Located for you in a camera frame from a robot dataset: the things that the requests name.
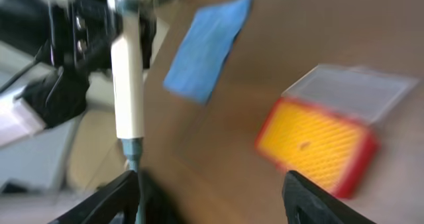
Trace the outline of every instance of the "red edge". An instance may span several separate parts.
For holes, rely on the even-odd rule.
[[[371,163],[378,147],[376,137],[374,134],[369,132],[358,152],[358,159],[353,161],[352,168],[346,175],[343,183],[340,183],[339,188],[333,192],[335,197],[347,199],[352,197],[355,187],[357,187],[365,174],[365,171]]]
[[[260,141],[262,137],[265,135],[265,132],[272,121],[272,117],[277,111],[277,108],[281,105],[281,103],[285,101],[288,101],[290,103],[295,103],[297,105],[300,105],[308,109],[312,108],[318,112],[322,112],[326,115],[332,116],[346,123],[350,123],[352,125],[356,125],[356,126],[368,129],[368,127],[364,125],[363,123],[361,123],[356,117],[346,118],[346,117],[343,117],[342,115],[340,116],[338,113],[335,113],[334,111],[331,111],[330,109],[327,109],[324,106],[320,106],[314,103],[305,103],[295,97],[280,97],[275,102],[274,106],[271,108],[271,112],[267,116],[265,123],[263,124],[262,128],[259,131],[258,136],[256,137],[254,146],[257,152],[261,156],[270,160],[276,166],[277,169],[283,172],[287,171],[286,165],[280,162],[279,160],[275,159],[273,156],[270,156],[269,154],[266,154],[265,152],[263,152],[260,149],[259,145],[260,145]],[[372,133],[368,132],[363,142],[363,145],[361,147],[361,150],[359,150],[358,159],[354,160],[352,168],[350,169],[350,172],[348,173],[348,175],[346,175],[344,182],[340,183],[338,189],[331,192],[335,197],[347,198],[347,199],[352,197],[355,187],[357,187],[360,179],[363,177],[366,171],[366,168],[368,167],[369,163],[372,161],[372,157],[375,155],[377,150],[378,150],[377,140]]]

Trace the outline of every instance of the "folded cloth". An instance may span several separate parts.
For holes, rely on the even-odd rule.
[[[206,103],[217,83],[252,0],[234,0],[199,9],[164,80],[182,97]]]

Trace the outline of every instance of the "blue cloth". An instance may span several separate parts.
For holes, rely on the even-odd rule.
[[[167,90],[198,103],[207,102],[251,2],[234,0],[196,12],[165,77]]]

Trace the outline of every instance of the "screw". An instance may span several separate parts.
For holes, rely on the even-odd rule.
[[[81,52],[81,53],[84,52],[87,49],[87,42],[84,40],[79,40],[77,42],[77,49],[78,49],[78,52]]]
[[[76,23],[78,30],[85,29],[85,20],[79,16],[76,17]]]

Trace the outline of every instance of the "yellow surface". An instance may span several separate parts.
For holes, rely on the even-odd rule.
[[[322,188],[337,185],[363,129],[318,110],[281,102],[259,141],[259,149]]]

